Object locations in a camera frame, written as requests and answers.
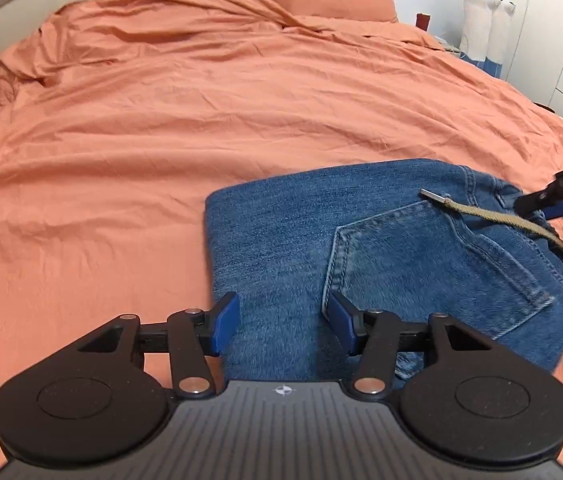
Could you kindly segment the white alpaca plush toy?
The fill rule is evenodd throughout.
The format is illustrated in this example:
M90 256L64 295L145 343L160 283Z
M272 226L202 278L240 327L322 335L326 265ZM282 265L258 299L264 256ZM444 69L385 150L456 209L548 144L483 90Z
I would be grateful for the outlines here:
M502 76L515 13L513 0L464 0L460 58L495 78Z

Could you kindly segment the small red box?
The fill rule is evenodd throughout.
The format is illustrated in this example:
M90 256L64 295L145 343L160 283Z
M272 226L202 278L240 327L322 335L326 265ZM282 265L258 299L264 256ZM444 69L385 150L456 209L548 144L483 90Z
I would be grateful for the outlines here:
M424 32L426 32L429 28L430 24L430 15L427 13L417 13L416 14L416 22L415 26Z

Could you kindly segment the blue denim jeans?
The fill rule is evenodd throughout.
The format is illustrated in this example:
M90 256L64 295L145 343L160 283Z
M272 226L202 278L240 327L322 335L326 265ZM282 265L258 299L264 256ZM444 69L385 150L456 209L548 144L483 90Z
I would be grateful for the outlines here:
M214 295L237 292L230 379L352 375L326 322L333 292L407 322L457 318L553 370L563 353L563 252L514 226L460 214L455 202L508 214L519 190L430 159L333 167L224 188L208 197Z

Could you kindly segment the orange bed sheet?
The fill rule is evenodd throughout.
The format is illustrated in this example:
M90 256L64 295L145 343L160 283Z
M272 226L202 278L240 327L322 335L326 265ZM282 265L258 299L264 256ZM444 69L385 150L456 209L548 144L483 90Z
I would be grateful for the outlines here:
M563 120L408 24L64 6L0 55L0 385L120 312L205 304L219 188L403 158L530 191L563 169Z

